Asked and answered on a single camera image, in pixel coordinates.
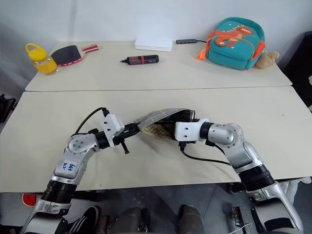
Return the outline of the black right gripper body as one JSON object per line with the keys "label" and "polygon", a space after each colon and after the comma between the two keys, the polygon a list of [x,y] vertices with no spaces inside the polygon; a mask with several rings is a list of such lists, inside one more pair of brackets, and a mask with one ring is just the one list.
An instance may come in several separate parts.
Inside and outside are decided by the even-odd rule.
{"label": "black right gripper body", "polygon": [[195,118],[194,122],[174,122],[175,141],[184,143],[197,143],[201,141],[199,136],[200,126],[197,122],[200,119]]}

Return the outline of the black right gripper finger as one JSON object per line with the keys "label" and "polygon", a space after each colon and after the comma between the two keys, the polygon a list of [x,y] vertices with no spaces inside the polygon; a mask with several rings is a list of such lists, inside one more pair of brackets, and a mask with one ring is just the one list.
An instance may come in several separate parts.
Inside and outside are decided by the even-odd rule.
{"label": "black right gripper finger", "polygon": [[174,122],[194,122],[195,120],[195,111],[194,110],[181,110],[177,113],[172,114],[168,118],[169,121]]}
{"label": "black right gripper finger", "polygon": [[160,124],[160,137],[174,140],[175,139],[175,125],[172,123]]}

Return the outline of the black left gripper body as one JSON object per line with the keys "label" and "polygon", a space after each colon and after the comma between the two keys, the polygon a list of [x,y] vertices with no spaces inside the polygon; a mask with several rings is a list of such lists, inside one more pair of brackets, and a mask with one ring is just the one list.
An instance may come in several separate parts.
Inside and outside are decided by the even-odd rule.
{"label": "black left gripper body", "polygon": [[124,130],[122,130],[118,136],[113,138],[114,145],[121,145],[125,154],[129,154],[129,150],[125,144],[125,139],[130,137],[130,128],[130,124],[125,125]]}

